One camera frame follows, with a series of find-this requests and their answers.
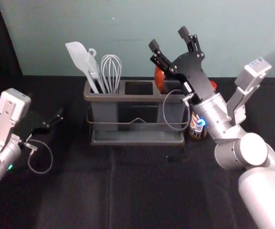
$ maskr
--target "white spatula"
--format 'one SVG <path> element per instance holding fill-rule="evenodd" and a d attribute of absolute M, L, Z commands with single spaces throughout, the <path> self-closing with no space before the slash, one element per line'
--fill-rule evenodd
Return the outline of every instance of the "white spatula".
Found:
<path fill-rule="evenodd" d="M 89 82 L 90 87 L 92 88 L 93 92 L 99 93 L 98 89 L 90 75 L 89 67 L 86 64 L 87 51 L 86 51 L 85 47 L 79 42 L 70 42 L 70 43 L 66 43 L 65 45 L 66 45 L 67 50 L 70 53 L 70 56 L 75 64 L 75 66 L 86 75 L 86 78 L 88 79 L 88 82 Z"/>

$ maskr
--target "black table surface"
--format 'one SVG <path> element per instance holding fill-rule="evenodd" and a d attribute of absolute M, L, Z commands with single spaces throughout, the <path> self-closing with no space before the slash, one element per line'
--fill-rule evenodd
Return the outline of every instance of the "black table surface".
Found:
<path fill-rule="evenodd" d="M 214 80 L 227 101 L 234 78 Z M 0 78 L 0 93 L 13 87 L 29 95 L 32 111 L 49 118 L 64 108 L 64 122 L 36 137 L 52 149 L 52 170 L 32 173 L 22 151 L 0 182 L 0 229 L 256 228 L 238 194 L 243 170 L 220 168 L 210 138 L 186 139 L 185 146 L 91 146 L 84 84 L 72 76 Z M 243 128 L 275 150 L 275 78 L 264 79 L 246 113 Z M 183 155 L 186 162 L 165 161 Z"/>

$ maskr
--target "blue light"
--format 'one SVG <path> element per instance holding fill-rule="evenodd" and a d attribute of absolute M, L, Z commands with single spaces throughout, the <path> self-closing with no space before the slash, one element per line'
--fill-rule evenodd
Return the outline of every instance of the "blue light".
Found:
<path fill-rule="evenodd" d="M 205 120 L 202 119 L 202 118 L 200 118 L 200 119 L 197 120 L 197 124 L 198 124 L 198 125 L 205 126 Z"/>

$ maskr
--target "teal wall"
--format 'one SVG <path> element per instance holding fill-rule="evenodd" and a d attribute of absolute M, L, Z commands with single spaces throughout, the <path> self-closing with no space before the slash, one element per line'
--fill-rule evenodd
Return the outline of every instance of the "teal wall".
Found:
<path fill-rule="evenodd" d="M 79 41 L 97 61 L 118 55 L 123 76 L 153 76 L 149 42 L 173 61 L 186 52 L 183 25 L 198 34 L 209 77 L 235 77 L 275 52 L 275 0 L 0 0 L 0 8 L 25 75 L 82 75 L 64 45 Z"/>

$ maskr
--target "gray utensil caddy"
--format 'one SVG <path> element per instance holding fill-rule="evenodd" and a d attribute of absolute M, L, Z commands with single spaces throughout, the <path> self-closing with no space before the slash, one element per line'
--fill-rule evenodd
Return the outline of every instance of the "gray utensil caddy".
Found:
<path fill-rule="evenodd" d="M 84 99 L 91 144 L 184 144 L 184 132 L 171 129 L 163 118 L 165 97 L 153 80 L 121 80 L 118 94 L 92 93 L 86 81 Z M 165 117 L 175 128 L 183 127 L 189 118 L 182 98 L 181 94 L 172 94 L 165 103 Z"/>

